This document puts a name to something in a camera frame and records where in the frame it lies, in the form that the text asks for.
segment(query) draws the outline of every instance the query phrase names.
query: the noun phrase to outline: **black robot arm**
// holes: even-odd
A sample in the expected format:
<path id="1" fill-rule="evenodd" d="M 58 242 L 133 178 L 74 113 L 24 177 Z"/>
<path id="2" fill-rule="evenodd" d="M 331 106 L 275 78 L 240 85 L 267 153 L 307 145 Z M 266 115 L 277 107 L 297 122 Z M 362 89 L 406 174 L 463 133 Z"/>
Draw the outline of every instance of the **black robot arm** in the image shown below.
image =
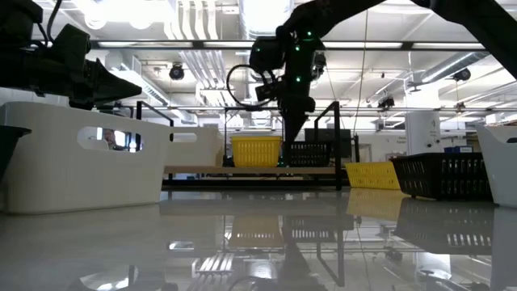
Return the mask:
<path id="1" fill-rule="evenodd" d="M 259 37 L 252 47 L 250 66 L 258 73 L 285 66 L 284 76 L 256 88 L 258 100 L 275 100 L 284 118 L 285 142 L 294 141 L 314 111 L 309 97 L 310 75 L 320 39 L 343 20 L 384 0 L 314 0 L 299 5 L 275 37 Z M 517 22 L 494 0 L 412 0 L 447 21 L 465 26 L 517 78 Z"/>

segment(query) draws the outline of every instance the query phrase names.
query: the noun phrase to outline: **yellow plastic crate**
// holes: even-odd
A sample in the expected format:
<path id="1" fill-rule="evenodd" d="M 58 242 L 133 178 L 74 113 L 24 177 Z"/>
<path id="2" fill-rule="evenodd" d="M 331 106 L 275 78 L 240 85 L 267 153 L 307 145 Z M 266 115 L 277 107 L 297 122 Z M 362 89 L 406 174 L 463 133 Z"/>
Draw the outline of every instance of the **yellow plastic crate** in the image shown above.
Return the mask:
<path id="1" fill-rule="evenodd" d="M 282 137 L 232 137 L 236 167 L 276 167 Z"/>
<path id="2" fill-rule="evenodd" d="M 391 162 L 351 162 L 345 167 L 353 188 L 401 189 Z"/>
<path id="3" fill-rule="evenodd" d="M 397 190 L 351 189 L 347 214 L 397 221 L 402 199 L 407 197 Z"/>

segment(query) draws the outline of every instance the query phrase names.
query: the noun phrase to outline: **glossy floor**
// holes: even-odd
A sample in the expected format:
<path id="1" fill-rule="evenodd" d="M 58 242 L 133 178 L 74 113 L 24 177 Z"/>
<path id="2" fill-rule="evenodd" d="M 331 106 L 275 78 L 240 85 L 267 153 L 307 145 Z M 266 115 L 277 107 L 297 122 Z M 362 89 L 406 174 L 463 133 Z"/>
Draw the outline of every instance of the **glossy floor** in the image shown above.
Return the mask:
<path id="1" fill-rule="evenodd" d="M 517 210 L 392 191 L 166 193 L 0 217 L 0 290 L 504 290 Z"/>

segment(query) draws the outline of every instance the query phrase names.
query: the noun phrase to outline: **black plastic crate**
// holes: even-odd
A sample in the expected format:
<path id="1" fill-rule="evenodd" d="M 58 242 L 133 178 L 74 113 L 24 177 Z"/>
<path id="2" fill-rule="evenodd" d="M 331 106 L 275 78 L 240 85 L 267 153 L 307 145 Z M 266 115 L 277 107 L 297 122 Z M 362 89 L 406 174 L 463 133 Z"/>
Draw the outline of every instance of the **black plastic crate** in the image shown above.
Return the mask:
<path id="1" fill-rule="evenodd" d="M 290 235 L 297 243 L 335 243 L 336 217 L 288 217 Z"/>
<path id="2" fill-rule="evenodd" d="M 394 235 L 433 254 L 491 255 L 492 204 L 405 198 Z"/>
<path id="3" fill-rule="evenodd" d="M 18 140 L 30 132 L 30 129 L 0 125 L 0 138 L 2 139 L 0 145 L 0 182 L 2 182 L 9 161 L 15 152 Z"/>
<path id="4" fill-rule="evenodd" d="M 401 190 L 437 200 L 492 200 L 481 153 L 416 154 L 391 160 Z"/>
<path id="5" fill-rule="evenodd" d="M 284 161 L 290 167 L 328 167 L 332 143 L 294 141 L 291 149 L 284 149 Z"/>

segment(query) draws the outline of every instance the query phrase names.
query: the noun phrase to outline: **black metal frame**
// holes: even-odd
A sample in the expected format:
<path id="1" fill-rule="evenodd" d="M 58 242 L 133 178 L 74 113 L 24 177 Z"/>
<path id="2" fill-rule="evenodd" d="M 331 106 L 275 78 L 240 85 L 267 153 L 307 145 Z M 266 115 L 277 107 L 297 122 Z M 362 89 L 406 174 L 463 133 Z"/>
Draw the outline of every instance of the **black metal frame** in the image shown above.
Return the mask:
<path id="1" fill-rule="evenodd" d="M 140 105 L 145 105 L 154 112 L 156 109 L 150 107 L 147 103 L 139 102 Z M 172 175 L 169 175 L 168 180 L 163 180 L 162 190 L 171 191 L 177 188 L 199 188 L 199 187 L 210 187 L 210 188 L 250 188 L 250 187 L 265 187 L 265 188 L 299 188 L 299 187 L 329 187 L 335 186 L 336 191 L 340 191 L 343 188 L 343 169 L 341 168 L 341 142 L 342 140 L 350 140 L 355 143 L 355 160 L 359 162 L 359 137 L 355 135 L 353 138 L 341 138 L 341 113 L 338 101 L 334 101 L 315 121 L 314 128 L 316 129 L 315 139 L 317 141 L 317 130 L 318 121 L 325 116 L 328 112 L 334 111 L 334 130 L 335 130 L 335 141 L 334 141 L 334 157 L 335 157 L 335 172 L 334 180 L 328 179 L 314 179 L 314 180 L 282 180 L 282 179 L 249 179 L 249 180 L 231 180 L 231 179 L 220 179 L 220 180 L 175 180 L 172 179 Z M 227 159 L 227 138 L 228 128 L 227 119 L 228 111 L 241 111 L 246 110 L 244 107 L 225 107 L 225 160 Z M 260 110 L 278 110 L 278 108 L 260 108 Z M 141 108 L 137 107 L 137 119 L 141 119 Z M 284 128 L 282 128 L 282 140 L 284 139 Z"/>
<path id="2" fill-rule="evenodd" d="M 152 112 L 158 114 L 160 117 L 163 117 L 163 118 L 167 119 L 169 121 L 169 126 L 170 127 L 174 127 L 174 120 L 172 120 L 172 118 L 170 118 L 167 115 L 163 114 L 162 112 L 160 112 L 159 110 L 157 110 L 156 108 L 152 107 L 151 105 L 147 104 L 144 101 L 138 101 L 137 102 L 137 119 L 138 120 L 142 120 L 142 108 L 144 106 L 146 106 Z M 137 144 L 136 151 L 139 151 L 141 149 L 141 143 L 142 143 L 140 134 L 137 133 L 136 136 L 135 136 L 135 139 L 136 139 L 135 142 Z M 174 134 L 173 133 L 170 134 L 169 140 L 170 141 L 174 141 Z M 169 174 L 168 178 L 169 178 L 169 181 L 172 181 L 173 180 L 172 179 L 173 175 Z"/>
<path id="3" fill-rule="evenodd" d="M 337 203 L 336 205 L 336 232 L 337 232 L 337 247 L 338 247 L 338 275 L 332 271 L 332 268 L 329 267 L 329 265 L 325 262 L 325 260 L 322 258 L 322 243 L 317 242 L 316 243 L 316 257 L 317 260 L 320 261 L 320 264 L 323 266 L 323 268 L 327 271 L 327 273 L 332 277 L 334 282 L 338 287 L 345 287 L 345 242 L 343 241 L 343 231 L 344 231 L 344 225 L 343 225 L 343 219 L 344 215 L 346 213 L 346 209 L 343 209 L 343 203 Z"/>
<path id="4" fill-rule="evenodd" d="M 341 110 L 339 107 L 339 101 L 334 101 L 327 107 L 320 116 L 316 118 L 314 121 L 314 140 L 318 141 L 318 122 L 319 120 L 325 116 L 328 112 L 334 111 L 334 169 L 335 169 L 335 182 L 336 182 L 336 190 L 342 189 L 342 176 L 343 170 L 341 169 Z M 360 161 L 359 156 L 359 136 L 356 134 L 353 138 L 345 138 L 345 140 L 354 141 L 355 145 L 355 162 Z"/>

